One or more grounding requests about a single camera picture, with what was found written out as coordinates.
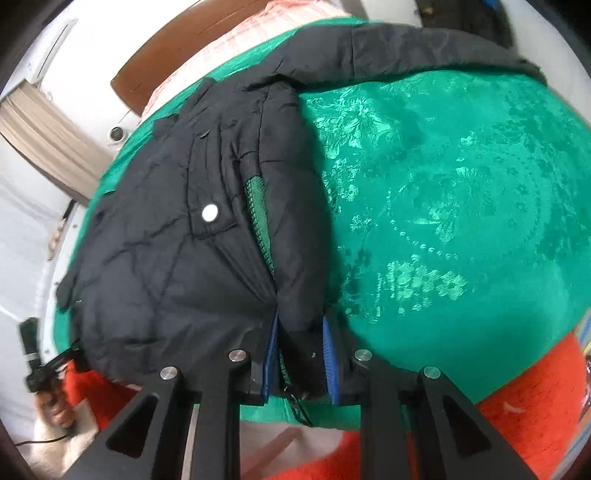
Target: black puffer jacket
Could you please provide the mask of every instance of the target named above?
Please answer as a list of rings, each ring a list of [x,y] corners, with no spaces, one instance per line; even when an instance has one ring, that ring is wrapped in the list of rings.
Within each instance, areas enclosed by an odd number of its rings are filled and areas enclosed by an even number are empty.
[[[212,355],[240,345],[275,311],[282,338],[298,343],[324,311],[330,244],[298,93],[476,66],[540,77],[479,37],[364,24],[303,28],[259,65],[205,79],[178,114],[154,125],[101,200],[58,289],[91,366],[141,384],[173,364],[194,384]],[[274,276],[247,211],[243,188],[253,176],[265,184]]]

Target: green satin fabric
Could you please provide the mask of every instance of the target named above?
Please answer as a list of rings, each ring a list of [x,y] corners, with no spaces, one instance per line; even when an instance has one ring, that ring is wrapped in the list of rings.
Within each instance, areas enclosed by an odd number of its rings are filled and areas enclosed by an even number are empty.
[[[211,76],[259,62],[292,33]],[[116,188],[154,119],[198,84],[138,128],[89,211]],[[478,401],[574,326],[591,299],[591,135],[543,85],[446,70],[300,98],[332,216],[327,302],[367,348],[403,368],[437,365]],[[59,349],[68,318],[56,314]],[[358,408],[307,407],[319,426],[359,424]],[[241,415],[294,421],[277,398]]]

